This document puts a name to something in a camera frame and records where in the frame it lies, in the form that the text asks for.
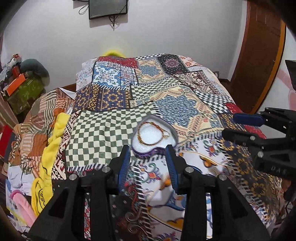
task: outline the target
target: orange box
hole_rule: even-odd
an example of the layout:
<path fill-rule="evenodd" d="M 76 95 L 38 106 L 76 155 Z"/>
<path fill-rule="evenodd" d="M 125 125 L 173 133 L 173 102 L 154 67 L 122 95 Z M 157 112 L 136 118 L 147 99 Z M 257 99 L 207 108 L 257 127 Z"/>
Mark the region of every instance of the orange box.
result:
<path fill-rule="evenodd" d="M 8 88 L 6 89 L 7 94 L 11 96 L 11 94 L 26 80 L 24 74 L 19 75 L 14 81 L 10 83 Z"/>

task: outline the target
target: curtain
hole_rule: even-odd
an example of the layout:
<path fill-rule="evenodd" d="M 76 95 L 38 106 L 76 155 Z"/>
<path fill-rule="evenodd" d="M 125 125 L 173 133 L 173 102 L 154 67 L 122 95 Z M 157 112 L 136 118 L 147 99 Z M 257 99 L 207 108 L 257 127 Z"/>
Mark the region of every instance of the curtain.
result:
<path fill-rule="evenodd" d="M 0 36 L 0 54 L 2 51 L 3 35 Z M 1 60 L 0 60 L 0 71 L 2 71 Z M 4 101 L 2 94 L 0 94 L 0 133 L 5 125 L 9 125 L 11 128 L 18 124 L 15 114 L 12 112 L 9 104 Z"/>

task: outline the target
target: green and white checkered pattern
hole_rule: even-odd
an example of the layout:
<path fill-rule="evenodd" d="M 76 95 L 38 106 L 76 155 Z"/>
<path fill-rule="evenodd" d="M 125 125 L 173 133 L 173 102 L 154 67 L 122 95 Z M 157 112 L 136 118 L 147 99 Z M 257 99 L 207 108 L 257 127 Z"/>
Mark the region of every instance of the green and white checkered pattern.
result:
<path fill-rule="evenodd" d="M 149 85 L 132 85 L 131 92 L 134 99 L 143 99 L 147 95 L 151 96 L 163 89 L 168 89 L 180 84 L 181 83 L 179 80 L 169 78 Z"/>
<path fill-rule="evenodd" d="M 129 110 L 82 110 L 66 148 L 67 167 L 110 163 L 123 145 L 131 145 L 133 129 L 143 117 L 155 113 L 151 102 Z"/>

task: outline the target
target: door frame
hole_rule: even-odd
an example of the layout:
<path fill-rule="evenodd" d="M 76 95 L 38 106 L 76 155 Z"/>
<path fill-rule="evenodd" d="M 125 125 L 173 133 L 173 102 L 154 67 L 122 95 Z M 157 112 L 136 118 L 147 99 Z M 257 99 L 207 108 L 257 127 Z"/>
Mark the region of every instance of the door frame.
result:
<path fill-rule="evenodd" d="M 245 27 L 245 31 L 244 31 L 244 38 L 243 38 L 243 41 L 242 41 L 242 47 L 241 47 L 241 51 L 240 51 L 240 54 L 239 54 L 239 58 L 237 60 L 237 65 L 234 69 L 234 72 L 233 72 L 233 75 L 232 75 L 232 78 L 231 78 L 231 82 L 230 82 L 230 87 L 232 87 L 232 80 L 235 78 L 236 76 L 236 73 L 238 71 L 238 67 L 242 61 L 242 57 L 243 57 L 243 52 L 245 50 L 245 47 L 246 47 L 246 42 L 247 42 L 247 34 L 248 34 L 248 31 L 249 31 L 249 23 L 250 23 L 250 10 L 251 10 L 251 3 L 248 1 L 247 2 L 247 19 L 246 19 L 246 27 Z M 282 58 L 282 55 L 283 55 L 283 52 L 284 52 L 284 46 L 285 46 L 285 39 L 286 39 L 286 25 L 285 23 L 283 22 L 283 20 L 281 21 L 281 33 L 280 33 L 280 40 L 279 40 L 279 48 L 278 48 L 278 52 L 277 52 L 277 55 L 276 55 L 276 60 L 274 62 L 274 66 L 272 68 L 272 71 L 271 71 L 271 74 L 267 80 L 267 83 L 262 91 L 262 94 L 260 95 L 257 103 L 254 105 L 253 109 L 251 110 L 250 114 L 255 114 L 258 109 L 260 108 L 260 106 L 262 105 L 263 101 L 265 100 L 274 80 L 275 80 L 275 77 L 276 77 L 276 74 L 278 72 L 278 69 L 279 69 L 279 66 L 280 66 L 280 63 L 281 63 L 281 58 Z"/>

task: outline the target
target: pink object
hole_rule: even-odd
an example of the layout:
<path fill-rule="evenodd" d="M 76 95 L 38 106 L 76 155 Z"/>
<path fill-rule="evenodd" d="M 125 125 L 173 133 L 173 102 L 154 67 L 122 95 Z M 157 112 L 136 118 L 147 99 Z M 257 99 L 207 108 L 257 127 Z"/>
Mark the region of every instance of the pink object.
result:
<path fill-rule="evenodd" d="M 21 217 L 25 220 L 27 225 L 32 227 L 33 223 L 37 219 L 37 216 L 26 198 L 21 194 L 20 190 L 14 190 L 11 193 L 10 198 L 14 201 Z"/>

